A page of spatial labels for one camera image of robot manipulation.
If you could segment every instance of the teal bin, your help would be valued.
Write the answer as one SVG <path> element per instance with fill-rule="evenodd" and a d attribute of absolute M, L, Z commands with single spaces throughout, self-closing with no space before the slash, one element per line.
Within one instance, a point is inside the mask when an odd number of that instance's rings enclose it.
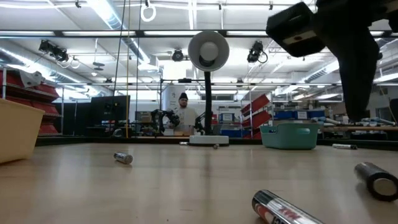
<path fill-rule="evenodd" d="M 317 146 L 319 124 L 279 124 L 261 126 L 261 139 L 265 147 L 277 149 L 306 149 Z"/>

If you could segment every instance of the beige plastic bin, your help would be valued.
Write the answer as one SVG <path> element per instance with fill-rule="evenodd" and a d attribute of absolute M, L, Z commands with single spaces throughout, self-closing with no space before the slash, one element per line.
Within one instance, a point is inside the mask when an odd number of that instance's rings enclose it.
<path fill-rule="evenodd" d="M 0 99 L 0 163 L 29 159 L 44 111 Z"/>

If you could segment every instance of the silver can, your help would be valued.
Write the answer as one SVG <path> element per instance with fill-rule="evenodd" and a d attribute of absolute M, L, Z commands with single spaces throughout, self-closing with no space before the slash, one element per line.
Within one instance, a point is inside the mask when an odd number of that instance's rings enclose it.
<path fill-rule="evenodd" d="M 358 149 L 356 145 L 333 144 L 335 149 Z"/>
<path fill-rule="evenodd" d="M 130 164 L 132 162 L 132 155 L 123 153 L 123 152 L 117 152 L 113 154 L 114 159 L 116 159 L 119 162 L 122 162 L 124 164 Z"/>

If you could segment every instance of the man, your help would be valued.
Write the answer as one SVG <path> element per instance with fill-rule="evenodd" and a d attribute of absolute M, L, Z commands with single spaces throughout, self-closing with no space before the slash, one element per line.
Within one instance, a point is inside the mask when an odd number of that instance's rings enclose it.
<path fill-rule="evenodd" d="M 173 108 L 173 111 L 180 117 L 180 124 L 175 127 L 168 123 L 168 127 L 174 129 L 175 134 L 189 136 L 193 135 L 193 127 L 195 125 L 195 118 L 198 116 L 194 109 L 189 108 L 188 96 L 186 93 L 181 93 L 178 99 L 179 107 Z"/>

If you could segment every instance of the black cylinder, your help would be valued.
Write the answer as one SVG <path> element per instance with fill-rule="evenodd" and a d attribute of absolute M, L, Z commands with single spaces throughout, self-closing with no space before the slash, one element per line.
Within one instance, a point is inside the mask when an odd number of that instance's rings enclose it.
<path fill-rule="evenodd" d="M 206 93 L 206 108 L 205 108 L 205 134 L 211 134 L 211 73 L 205 72 L 205 93 Z"/>
<path fill-rule="evenodd" d="M 384 202 L 398 199 L 397 177 L 370 162 L 362 162 L 356 165 L 354 171 L 375 199 Z"/>
<path fill-rule="evenodd" d="M 252 207 L 269 224 L 323 223 L 269 190 L 258 191 L 252 199 Z"/>

